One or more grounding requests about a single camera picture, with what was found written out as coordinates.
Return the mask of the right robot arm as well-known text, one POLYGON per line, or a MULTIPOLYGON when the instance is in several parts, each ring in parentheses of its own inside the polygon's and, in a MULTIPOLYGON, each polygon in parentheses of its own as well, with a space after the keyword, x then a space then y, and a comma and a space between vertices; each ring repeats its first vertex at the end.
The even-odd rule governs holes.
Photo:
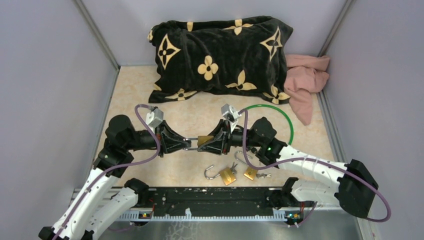
POLYGON ((276 138, 276 130, 266 117, 256 120, 250 129, 231 129, 230 121, 220 120, 208 135, 199 136, 197 150, 216 155, 227 154, 231 147, 258 148, 255 156, 264 166, 297 172, 312 181, 289 178, 281 199, 287 206, 298 202, 321 202, 340 206, 345 212, 367 219, 378 184, 359 160, 349 163, 328 161, 304 153, 276 138))

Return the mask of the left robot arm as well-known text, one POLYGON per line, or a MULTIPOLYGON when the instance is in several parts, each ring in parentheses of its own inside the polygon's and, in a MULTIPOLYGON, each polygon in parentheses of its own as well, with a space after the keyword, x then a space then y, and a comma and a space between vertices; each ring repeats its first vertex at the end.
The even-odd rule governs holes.
POLYGON ((154 112, 150 112, 146 120, 142 117, 139 120, 144 130, 135 130, 130 118, 124 114, 109 121, 103 149, 98 153, 82 190, 56 223, 40 230, 38 237, 41 240, 97 240, 125 211, 149 203, 149 186, 132 178, 106 205, 99 207, 126 169, 135 166, 133 151, 154 150, 153 156, 145 160, 147 163, 158 156, 189 148, 192 140, 170 129, 154 112))

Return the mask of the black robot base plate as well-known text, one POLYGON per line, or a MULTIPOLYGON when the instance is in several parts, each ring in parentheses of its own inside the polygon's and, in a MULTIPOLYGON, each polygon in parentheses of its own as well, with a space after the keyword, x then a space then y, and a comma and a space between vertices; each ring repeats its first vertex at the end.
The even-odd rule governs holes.
POLYGON ((312 201, 300 202, 283 187, 151 187, 143 204, 120 216, 148 222, 283 222, 297 224, 312 201))

